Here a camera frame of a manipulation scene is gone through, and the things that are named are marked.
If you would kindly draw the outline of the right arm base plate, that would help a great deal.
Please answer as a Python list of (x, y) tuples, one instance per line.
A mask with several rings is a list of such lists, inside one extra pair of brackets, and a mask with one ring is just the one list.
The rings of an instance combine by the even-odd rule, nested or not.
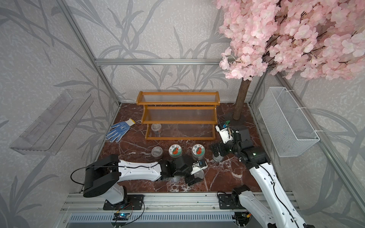
[(218, 192), (217, 198), (219, 201), (219, 208), (221, 210), (234, 210), (239, 209), (236, 203), (234, 203), (231, 194), (225, 192)]

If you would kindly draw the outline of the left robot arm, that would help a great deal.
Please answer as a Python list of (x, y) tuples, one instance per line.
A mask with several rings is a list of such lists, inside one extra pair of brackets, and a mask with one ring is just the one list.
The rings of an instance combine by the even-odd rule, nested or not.
[(85, 198), (102, 196), (112, 205), (125, 201), (126, 188), (119, 182), (148, 180), (170, 181), (184, 178), (189, 186), (203, 180), (204, 170), (208, 167), (204, 160), (196, 161), (188, 155), (172, 160), (160, 160), (152, 163), (136, 163), (120, 160), (112, 154), (85, 168)]

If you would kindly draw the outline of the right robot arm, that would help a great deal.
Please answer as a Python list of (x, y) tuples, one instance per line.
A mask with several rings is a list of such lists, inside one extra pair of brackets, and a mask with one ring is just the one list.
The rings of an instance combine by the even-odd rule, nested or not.
[(234, 154), (255, 178), (268, 204), (265, 206), (247, 185), (242, 185), (230, 194), (217, 194), (220, 209), (245, 209), (245, 213), (234, 216), (239, 227), (245, 227), (254, 217), (263, 228), (309, 228), (311, 225), (301, 217), (281, 186), (265, 150), (253, 145), (248, 129), (230, 129), (225, 123), (215, 128), (222, 141), (211, 145), (214, 159)]

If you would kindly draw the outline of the tomato lid jar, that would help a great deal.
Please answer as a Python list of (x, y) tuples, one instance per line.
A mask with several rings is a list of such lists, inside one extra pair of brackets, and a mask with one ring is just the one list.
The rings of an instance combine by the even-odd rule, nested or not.
[(183, 151), (182, 151), (182, 148), (180, 145), (178, 144), (173, 144), (169, 147), (169, 155), (172, 157), (172, 158), (178, 158), (178, 157), (181, 157), (182, 154), (183, 154)]
[(205, 148), (203, 145), (201, 144), (195, 144), (192, 147), (192, 156), (198, 160), (201, 161), (204, 159), (204, 155), (205, 155)]

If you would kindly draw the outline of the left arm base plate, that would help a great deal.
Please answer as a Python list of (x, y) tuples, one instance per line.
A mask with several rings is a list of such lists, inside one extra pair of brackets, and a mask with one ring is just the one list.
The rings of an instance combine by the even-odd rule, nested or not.
[(105, 201), (103, 210), (104, 211), (118, 211), (118, 210), (136, 210), (140, 211), (143, 207), (144, 195), (132, 194), (128, 195), (123, 201), (117, 204), (111, 204), (108, 200)]

